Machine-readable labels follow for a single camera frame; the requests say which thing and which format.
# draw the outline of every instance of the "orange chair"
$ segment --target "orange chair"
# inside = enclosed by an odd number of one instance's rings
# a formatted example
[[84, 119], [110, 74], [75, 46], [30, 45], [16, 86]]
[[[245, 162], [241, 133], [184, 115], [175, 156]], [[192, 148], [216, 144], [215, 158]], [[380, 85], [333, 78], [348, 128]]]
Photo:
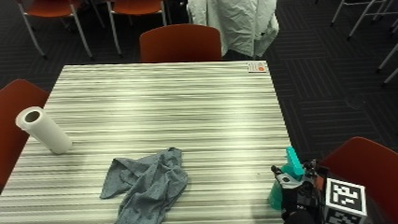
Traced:
[[[86, 41], [86, 34], [84, 34], [84, 30], [79, 21], [79, 17], [76, 14], [76, 8], [80, 7], [82, 5], [82, 0], [32, 0], [30, 7], [24, 8], [23, 5], [23, 0], [16, 0], [19, 7], [20, 7], [20, 11], [23, 14], [23, 18], [28, 27], [28, 33], [31, 35], [34, 44], [42, 54], [42, 56], [47, 59], [48, 56], [46, 55], [44, 51], [42, 50], [38, 40], [36, 40], [36, 36], [32, 32], [32, 28], [28, 22], [28, 18], [27, 16], [35, 16], [35, 17], [42, 17], [42, 18], [64, 18], [64, 17], [74, 17], [76, 24], [78, 24], [78, 29], [79, 29], [79, 33], [80, 33], [80, 37], [83, 39], [84, 45], [86, 45], [86, 51], [87, 54], [90, 56], [91, 59], [94, 59], [91, 50], [88, 48], [88, 44]], [[94, 4], [92, 0], [91, 0], [91, 4], [95, 8], [95, 11], [98, 13], [98, 17], [102, 23], [102, 26], [104, 27], [104, 22], [98, 10], [96, 5]]]
[[170, 25], [140, 37], [143, 63], [220, 62], [221, 41], [216, 28], [195, 24]]
[[115, 45], [116, 45], [118, 52], [123, 57], [124, 55], [123, 55], [123, 51], [118, 39], [118, 34], [116, 34], [114, 14], [128, 15], [130, 16], [128, 19], [132, 24], [131, 16], [142, 16], [142, 15], [162, 13], [163, 25], [167, 25], [166, 6], [163, 0], [107, 0], [107, 4], [108, 4], [111, 24], [112, 24]]
[[44, 106], [48, 93], [23, 79], [0, 90], [0, 194], [20, 157], [28, 134], [15, 124], [19, 113], [31, 106]]
[[331, 172], [367, 187], [367, 193], [398, 223], [398, 154], [363, 137], [353, 137], [321, 162]]

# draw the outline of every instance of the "table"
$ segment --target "table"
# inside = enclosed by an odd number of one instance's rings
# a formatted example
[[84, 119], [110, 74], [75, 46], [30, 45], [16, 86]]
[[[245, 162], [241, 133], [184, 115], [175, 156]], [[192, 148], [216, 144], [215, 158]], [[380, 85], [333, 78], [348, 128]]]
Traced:
[[271, 74], [247, 62], [68, 65], [46, 106], [74, 140], [52, 155], [30, 139], [0, 197], [0, 223], [114, 223], [100, 200], [116, 157], [183, 150], [189, 184], [167, 224], [283, 223], [272, 165], [291, 145]]

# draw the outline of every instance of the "chair leg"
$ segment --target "chair leg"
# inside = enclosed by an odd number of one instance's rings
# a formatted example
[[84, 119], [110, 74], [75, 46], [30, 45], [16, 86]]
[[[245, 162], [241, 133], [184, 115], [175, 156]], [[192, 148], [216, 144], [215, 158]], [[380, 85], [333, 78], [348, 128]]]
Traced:
[[333, 16], [332, 27], [335, 26], [335, 22], [336, 22], [339, 13], [340, 13], [341, 8], [343, 8], [343, 6], [345, 5], [345, 3], [347, 3], [347, 0], [341, 0], [341, 3], [340, 3], [340, 5], [339, 5], [337, 11], [336, 11], [335, 16]]
[[393, 54], [396, 53], [397, 50], [398, 50], [398, 43], [397, 43], [396, 47], [393, 48], [393, 50], [390, 51], [390, 53], [389, 53], [386, 59], [384, 60], [382, 64], [379, 66], [377, 72], [380, 72], [384, 69], [390, 57], [393, 56]]
[[396, 34], [397, 30], [398, 30], [398, 25], [397, 25], [396, 28], [393, 29], [393, 32], [392, 32], [393, 35]]
[[371, 7], [373, 6], [375, 2], [376, 2], [376, 0], [372, 0], [371, 3], [369, 3], [369, 5], [368, 5], [368, 7], [365, 8], [365, 10], [364, 10], [364, 12], [363, 12], [363, 15], [361, 15], [361, 17], [360, 17], [360, 20], [357, 21], [356, 25], [355, 25], [353, 28], [352, 28], [352, 31], [351, 31], [348, 40], [351, 40], [351, 37], [353, 36], [353, 33], [356, 32], [356, 30], [357, 30], [357, 28], [359, 28], [359, 25], [360, 25], [361, 21], [364, 20], [364, 18], [365, 18], [365, 16], [367, 16], [367, 14], [368, 14], [368, 12], [369, 12], [369, 10], [371, 10]]
[[86, 51], [87, 51], [88, 57], [91, 58], [91, 60], [94, 60], [94, 56], [92, 56], [92, 53], [91, 53], [91, 50], [88, 48], [88, 44], [87, 44], [87, 41], [86, 41], [86, 34], [84, 34], [83, 26], [82, 26], [80, 21], [79, 21], [75, 6], [72, 4], [71, 4], [71, 9], [72, 9], [72, 15], [74, 15], [76, 25], [78, 25], [78, 30], [79, 30], [79, 33], [80, 33], [80, 37], [82, 37], [84, 45], [86, 45]]
[[385, 87], [388, 85], [388, 83], [390, 82], [390, 80], [397, 76], [398, 74], [398, 68], [396, 69], [396, 71], [393, 72], [392, 75], [389, 75], [389, 77], [386, 78], [386, 80], [382, 83], [382, 87]]
[[120, 42], [118, 40], [118, 34], [116, 34], [116, 27], [115, 27], [115, 21], [114, 21], [114, 13], [112, 13], [112, 5], [110, 2], [107, 2], [108, 4], [108, 11], [110, 11], [110, 19], [111, 19], [111, 26], [112, 26], [112, 33], [114, 33], [114, 40], [115, 40], [115, 45], [116, 45], [116, 50], [118, 53], [120, 54], [120, 56], [123, 57], [123, 51], [122, 51], [122, 47], [120, 47]]
[[172, 21], [172, 11], [171, 11], [171, 5], [170, 4], [164, 4], [164, 7], [166, 7], [166, 15], [167, 15], [167, 19], [168, 19], [168, 24], [174, 24], [174, 21]]
[[103, 28], [104, 28], [104, 21], [103, 21], [103, 17], [102, 17], [102, 15], [100, 15], [100, 12], [99, 12], [99, 9], [98, 9], [98, 5], [96, 5], [96, 3], [94, 2], [94, 0], [90, 0], [90, 3], [91, 3], [91, 5], [92, 5], [92, 7], [95, 8], [95, 11], [96, 11], [96, 14], [98, 14], [98, 18], [99, 18], [100, 24], [102, 24], [102, 26], [103, 26]]
[[26, 15], [24, 7], [23, 7], [22, 4], [19, 4], [19, 7], [20, 7], [20, 11], [22, 11], [22, 14], [23, 14], [24, 22], [26, 22], [26, 25], [27, 25], [27, 28], [28, 28], [28, 33], [30, 33], [30, 36], [31, 36], [31, 38], [32, 38], [35, 47], [38, 48], [42, 57], [43, 57], [44, 59], [47, 59], [48, 56], [46, 55], [46, 53], [43, 52], [43, 50], [42, 50], [42, 48], [40, 48], [40, 46], [39, 46], [38, 39], [36, 39], [36, 36], [35, 36], [35, 34], [34, 34], [34, 31], [32, 31], [32, 26], [31, 26], [30, 23], [28, 23], [28, 18], [27, 18], [27, 15]]
[[[384, 8], [384, 6], [385, 6], [386, 2], [388, 2], [388, 0], [385, 0], [385, 2], [382, 3], [382, 5], [379, 7], [379, 9], [377, 9], [377, 12], [376, 12], [376, 13], [381, 13], [381, 11], [382, 11], [382, 8]], [[375, 15], [375, 16], [373, 16], [373, 19], [372, 19], [372, 22], [376, 22], [377, 18], [379, 18], [379, 15]]]
[[393, 31], [394, 28], [397, 28], [397, 26], [398, 26], [398, 19], [397, 19], [397, 21], [394, 22], [394, 24], [389, 27], [389, 30]]
[[385, 8], [384, 13], [386, 13], [386, 12], [389, 11], [389, 8], [390, 8], [390, 6], [393, 5], [393, 2], [394, 2], [394, 0], [390, 0], [390, 1], [389, 1], [389, 4], [388, 4], [388, 6], [386, 6], [386, 8]]
[[128, 22], [130, 22], [130, 25], [134, 26], [132, 16], [130, 16], [130, 15], [128, 15]]
[[167, 26], [167, 20], [166, 20], [166, 6], [164, 2], [162, 1], [162, 19], [163, 19], [163, 26]]

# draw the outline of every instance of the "white jacket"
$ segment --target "white jacket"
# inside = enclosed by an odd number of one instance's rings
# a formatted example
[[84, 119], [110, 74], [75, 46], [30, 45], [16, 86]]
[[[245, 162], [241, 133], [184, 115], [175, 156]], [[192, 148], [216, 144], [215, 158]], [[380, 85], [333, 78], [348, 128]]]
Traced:
[[232, 49], [263, 56], [279, 32], [275, 10], [276, 0], [188, 1], [192, 23], [220, 30], [223, 55]]

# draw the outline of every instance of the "small paper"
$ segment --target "small paper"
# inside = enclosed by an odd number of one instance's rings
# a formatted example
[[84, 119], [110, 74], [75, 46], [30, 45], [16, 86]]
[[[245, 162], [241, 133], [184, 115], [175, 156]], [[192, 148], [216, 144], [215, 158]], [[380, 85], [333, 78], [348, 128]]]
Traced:
[[267, 72], [267, 66], [263, 62], [249, 62], [248, 63], [248, 69], [251, 73], [265, 73]]

